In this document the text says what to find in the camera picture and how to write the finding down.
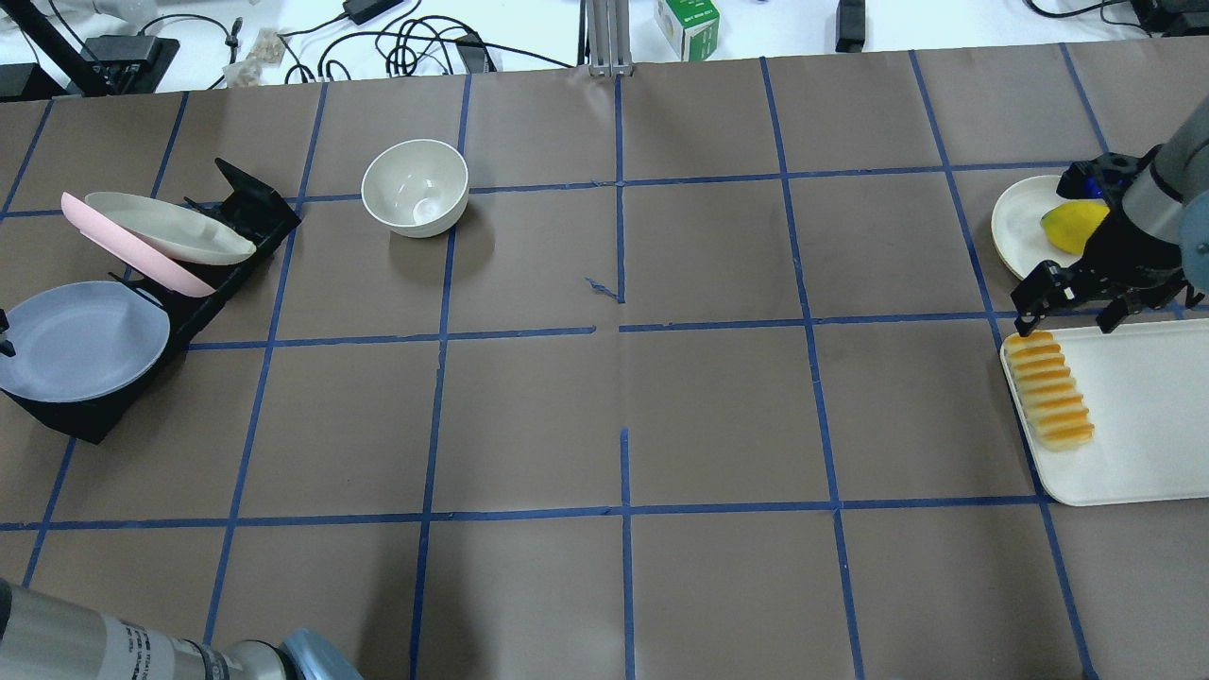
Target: yellow lemon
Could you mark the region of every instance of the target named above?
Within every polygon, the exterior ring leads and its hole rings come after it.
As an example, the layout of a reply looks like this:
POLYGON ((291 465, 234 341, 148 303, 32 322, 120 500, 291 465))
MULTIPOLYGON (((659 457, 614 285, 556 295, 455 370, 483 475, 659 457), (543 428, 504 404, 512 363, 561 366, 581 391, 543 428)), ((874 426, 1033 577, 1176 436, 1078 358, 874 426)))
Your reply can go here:
POLYGON ((1059 250, 1082 255, 1087 240, 1100 226, 1109 207, 1099 201, 1070 201, 1041 217, 1041 229, 1059 250))

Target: box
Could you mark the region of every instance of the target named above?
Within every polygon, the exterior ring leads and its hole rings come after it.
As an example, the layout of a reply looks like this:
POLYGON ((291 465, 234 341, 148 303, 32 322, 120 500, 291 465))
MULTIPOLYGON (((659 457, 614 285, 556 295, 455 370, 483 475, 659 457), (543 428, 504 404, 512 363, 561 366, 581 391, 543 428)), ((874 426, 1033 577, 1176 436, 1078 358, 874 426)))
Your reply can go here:
POLYGON ((710 0, 655 0, 655 23, 682 62, 704 62, 718 47, 722 15, 710 0))

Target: black metal bar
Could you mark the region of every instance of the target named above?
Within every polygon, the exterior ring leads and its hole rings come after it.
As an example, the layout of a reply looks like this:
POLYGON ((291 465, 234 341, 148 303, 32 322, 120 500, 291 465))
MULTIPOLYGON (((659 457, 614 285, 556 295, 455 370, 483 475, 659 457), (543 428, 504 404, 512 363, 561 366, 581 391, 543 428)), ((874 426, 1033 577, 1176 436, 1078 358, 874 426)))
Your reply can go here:
POLYGON ((31 38, 46 56, 63 69, 63 73, 68 74, 85 97, 112 94, 105 79, 92 70, 92 62, 76 53, 75 47, 54 30, 51 22, 30 0, 0 0, 0 8, 4 8, 25 35, 31 38))

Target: bread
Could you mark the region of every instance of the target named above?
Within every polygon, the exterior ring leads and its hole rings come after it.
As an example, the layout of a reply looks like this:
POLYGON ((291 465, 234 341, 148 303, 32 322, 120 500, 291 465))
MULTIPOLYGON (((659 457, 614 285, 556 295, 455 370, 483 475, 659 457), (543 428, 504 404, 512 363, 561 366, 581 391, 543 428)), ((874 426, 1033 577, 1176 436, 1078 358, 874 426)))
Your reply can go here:
POLYGON ((1037 330, 1028 338, 1012 335, 1003 347, 1024 419, 1037 440, 1052 451, 1091 442, 1095 426, 1053 334, 1037 330))

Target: dish rack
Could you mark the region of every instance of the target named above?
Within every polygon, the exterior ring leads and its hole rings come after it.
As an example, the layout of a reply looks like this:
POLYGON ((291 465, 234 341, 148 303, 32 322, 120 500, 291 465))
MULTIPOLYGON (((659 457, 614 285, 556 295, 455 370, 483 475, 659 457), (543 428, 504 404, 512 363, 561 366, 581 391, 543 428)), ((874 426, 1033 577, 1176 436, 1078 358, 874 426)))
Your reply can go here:
POLYGON ((236 234, 251 241, 256 246, 255 253, 247 260, 229 266, 179 263, 214 288, 214 294, 206 298, 189 298, 174 293, 143 276, 127 281, 110 273, 133 293, 146 298, 168 313, 172 327, 168 342, 155 364, 134 382, 94 399, 48 403, 5 392, 42 425, 85 442, 99 444, 117 425, 126 409, 178 355, 189 347, 193 336, 218 316, 227 300, 302 221, 272 186, 222 159, 214 159, 214 163, 231 185, 232 194, 212 208, 203 207, 187 197, 185 201, 195 211, 230 226, 236 234))

